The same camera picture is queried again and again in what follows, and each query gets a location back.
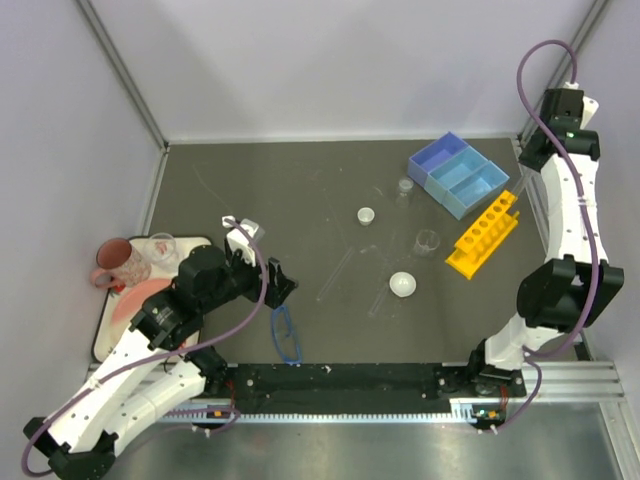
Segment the three-compartment blue organizer box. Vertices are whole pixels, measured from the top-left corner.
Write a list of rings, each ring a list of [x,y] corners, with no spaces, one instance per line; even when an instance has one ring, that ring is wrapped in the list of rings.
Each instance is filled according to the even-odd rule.
[[[407,174],[457,220],[499,194],[510,179],[453,132],[412,154]]]

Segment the yellow test tube rack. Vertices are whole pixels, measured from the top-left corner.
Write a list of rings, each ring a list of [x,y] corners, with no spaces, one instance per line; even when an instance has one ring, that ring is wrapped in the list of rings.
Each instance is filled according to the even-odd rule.
[[[471,280],[518,226],[519,212],[509,212],[517,200],[504,190],[456,241],[446,264]]]

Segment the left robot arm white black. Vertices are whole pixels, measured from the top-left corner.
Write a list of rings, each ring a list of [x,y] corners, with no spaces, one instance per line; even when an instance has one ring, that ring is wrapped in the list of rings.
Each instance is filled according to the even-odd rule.
[[[297,286],[275,259],[250,264],[228,247],[194,248],[171,284],[143,302],[71,407],[27,423],[29,445],[60,479],[103,478],[136,437],[175,407],[226,387],[227,364],[214,347],[183,345],[208,313],[239,297],[276,309]]]

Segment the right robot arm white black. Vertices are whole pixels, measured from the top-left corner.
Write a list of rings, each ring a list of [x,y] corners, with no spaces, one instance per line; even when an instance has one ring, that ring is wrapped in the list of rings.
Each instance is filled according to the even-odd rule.
[[[544,93],[543,124],[519,162],[538,172],[545,187],[545,262],[521,282],[516,314],[471,353],[466,380],[478,395],[510,384],[526,355],[591,326],[624,284],[624,272],[609,263],[598,229],[600,143],[586,127],[596,110],[596,102],[572,83]]]

